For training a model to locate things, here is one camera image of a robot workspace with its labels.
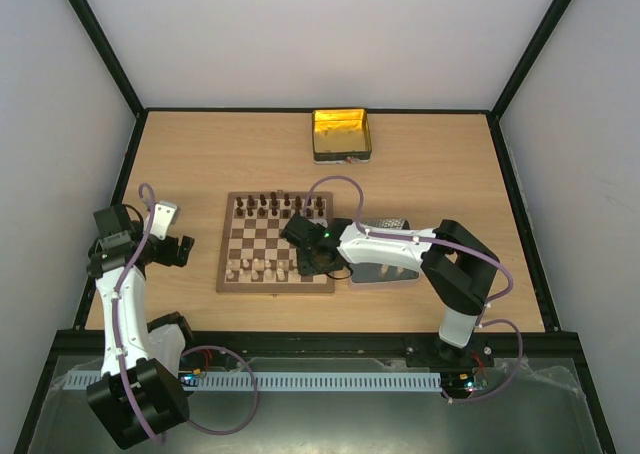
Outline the gold tin box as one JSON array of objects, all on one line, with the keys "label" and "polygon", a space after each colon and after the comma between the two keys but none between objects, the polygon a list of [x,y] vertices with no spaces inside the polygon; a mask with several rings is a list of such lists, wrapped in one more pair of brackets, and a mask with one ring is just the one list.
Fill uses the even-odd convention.
[{"label": "gold tin box", "polygon": [[367,111],[364,108],[314,110],[312,149],[316,164],[369,162],[372,141]]}]

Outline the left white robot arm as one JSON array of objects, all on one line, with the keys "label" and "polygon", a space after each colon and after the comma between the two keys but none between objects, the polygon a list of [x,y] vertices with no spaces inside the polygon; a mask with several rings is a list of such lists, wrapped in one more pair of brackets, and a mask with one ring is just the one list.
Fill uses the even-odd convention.
[{"label": "left white robot arm", "polygon": [[179,380],[182,351],[193,339],[178,312],[145,317],[148,265],[186,265],[191,237],[171,237],[177,205],[161,201],[132,219],[126,204],[95,212],[99,236],[87,273],[95,282],[104,317],[104,359],[99,379],[86,389],[90,408],[121,449],[187,421],[187,395]]}]

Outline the wooden chess board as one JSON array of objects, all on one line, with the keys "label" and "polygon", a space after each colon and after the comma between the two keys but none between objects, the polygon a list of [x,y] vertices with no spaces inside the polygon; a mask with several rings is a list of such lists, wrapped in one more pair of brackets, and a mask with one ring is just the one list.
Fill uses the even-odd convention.
[{"label": "wooden chess board", "polygon": [[[305,216],[304,191],[237,191],[227,195],[221,235],[216,291],[219,294],[331,295],[334,280],[326,275],[290,277],[296,248],[280,237],[294,215],[295,197],[302,199],[300,214],[325,226],[333,217],[333,195],[312,198],[313,217]],[[317,211],[324,210],[319,218]],[[290,210],[289,219],[282,211]]]}]

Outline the silver metal tray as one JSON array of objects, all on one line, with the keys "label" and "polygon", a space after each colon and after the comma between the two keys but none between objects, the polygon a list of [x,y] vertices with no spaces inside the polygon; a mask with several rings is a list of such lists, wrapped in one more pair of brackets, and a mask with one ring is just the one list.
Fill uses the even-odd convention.
[{"label": "silver metal tray", "polygon": [[[363,223],[381,229],[408,230],[410,228],[409,221],[405,218],[367,219]],[[420,277],[416,271],[375,263],[351,264],[351,268],[350,281],[353,285],[406,283],[416,281]]]}]

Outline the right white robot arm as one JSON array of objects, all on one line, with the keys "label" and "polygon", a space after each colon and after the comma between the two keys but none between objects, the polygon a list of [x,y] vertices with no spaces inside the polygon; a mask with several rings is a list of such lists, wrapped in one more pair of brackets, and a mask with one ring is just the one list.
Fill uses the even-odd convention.
[{"label": "right white robot arm", "polygon": [[444,220],[435,229],[398,230],[346,218],[323,225],[296,214],[282,229],[281,238],[296,248],[304,276],[359,264],[422,272],[445,305],[436,341],[438,358],[455,366],[470,355],[470,338],[500,262],[461,224]]}]

